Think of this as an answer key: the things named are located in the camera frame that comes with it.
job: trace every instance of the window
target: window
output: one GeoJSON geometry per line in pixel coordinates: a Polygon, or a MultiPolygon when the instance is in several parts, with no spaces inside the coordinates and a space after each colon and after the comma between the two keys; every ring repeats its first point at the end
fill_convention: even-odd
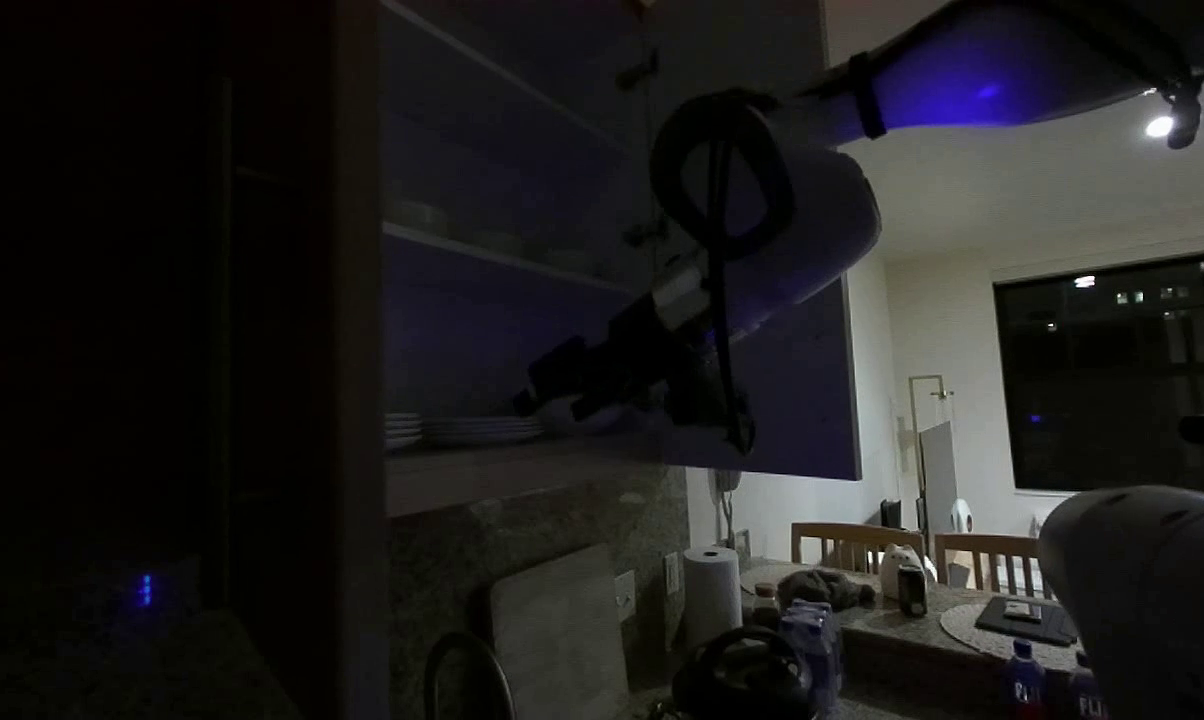
{"type": "Polygon", "coordinates": [[[995,283],[1019,487],[1204,487],[1204,255],[995,283]]]}

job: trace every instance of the wooden chair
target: wooden chair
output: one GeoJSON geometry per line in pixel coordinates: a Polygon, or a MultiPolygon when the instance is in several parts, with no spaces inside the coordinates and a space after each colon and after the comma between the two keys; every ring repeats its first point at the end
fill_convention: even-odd
{"type": "Polygon", "coordinates": [[[882,571],[892,542],[921,554],[921,533],[882,522],[792,522],[792,565],[804,565],[804,541],[818,541],[826,569],[843,571],[882,571]]]}
{"type": "Polygon", "coordinates": [[[973,587],[1054,599],[1043,587],[1037,536],[934,536],[934,547],[946,584],[953,584],[953,569],[968,569],[973,587]]]}

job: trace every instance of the shelf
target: shelf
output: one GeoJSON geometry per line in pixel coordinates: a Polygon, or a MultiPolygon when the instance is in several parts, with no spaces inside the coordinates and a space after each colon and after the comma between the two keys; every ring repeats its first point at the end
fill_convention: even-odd
{"type": "Polygon", "coordinates": [[[382,8],[388,11],[383,99],[392,110],[533,169],[576,171],[625,161],[625,143],[606,129],[423,11],[406,0],[382,0],[382,8]]]}
{"type": "Polygon", "coordinates": [[[638,432],[540,441],[509,449],[402,453],[383,460],[388,520],[472,500],[544,496],[571,484],[609,478],[617,468],[652,465],[652,445],[638,432]]]}
{"type": "Polygon", "coordinates": [[[536,265],[536,261],[523,261],[523,255],[501,255],[494,246],[475,246],[475,245],[436,235],[436,230],[421,230],[421,227],[410,227],[410,224],[383,219],[382,230],[388,240],[402,240],[402,245],[441,246],[441,250],[457,250],[457,255],[470,255],[470,261],[481,261],[481,265],[501,265],[501,269],[516,269],[516,273],[533,273],[533,277],[547,277],[547,281],[565,281],[565,283],[588,283],[588,288],[600,288],[600,293],[638,297],[638,283],[536,265]]]}

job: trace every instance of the white wall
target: white wall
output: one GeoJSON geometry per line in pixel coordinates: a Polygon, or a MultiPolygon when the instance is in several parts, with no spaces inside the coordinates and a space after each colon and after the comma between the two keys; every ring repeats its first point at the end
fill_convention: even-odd
{"type": "MultiPolygon", "coordinates": [[[[1088,235],[1033,255],[946,255],[889,265],[895,392],[907,411],[907,374],[940,370],[955,392],[946,409],[921,401],[921,429],[953,418],[955,484],[985,533],[1028,533],[1068,490],[1019,490],[1012,478],[999,335],[991,281],[1025,281],[1074,269],[1131,265],[1158,255],[1204,250],[1204,227],[1145,227],[1088,235]]],[[[918,496],[918,470],[901,470],[905,496],[918,496]]]]}
{"type": "MultiPolygon", "coordinates": [[[[732,528],[753,533],[753,551],[789,560],[792,520],[864,520],[882,500],[895,500],[901,441],[895,441],[895,395],[892,395],[892,321],[886,265],[864,261],[850,273],[850,329],[858,358],[858,425],[864,478],[818,478],[818,474],[769,474],[743,470],[732,490],[732,528]]],[[[711,470],[684,468],[690,478],[690,542],[715,542],[715,500],[711,470]]]]}

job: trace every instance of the ceiling light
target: ceiling light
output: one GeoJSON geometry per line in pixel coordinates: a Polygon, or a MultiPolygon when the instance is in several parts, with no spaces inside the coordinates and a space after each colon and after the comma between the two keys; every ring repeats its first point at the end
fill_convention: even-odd
{"type": "Polygon", "coordinates": [[[1145,129],[1145,135],[1150,135],[1150,140],[1164,140],[1164,135],[1171,135],[1171,129],[1176,129],[1171,117],[1153,117],[1150,129],[1145,129]]]}

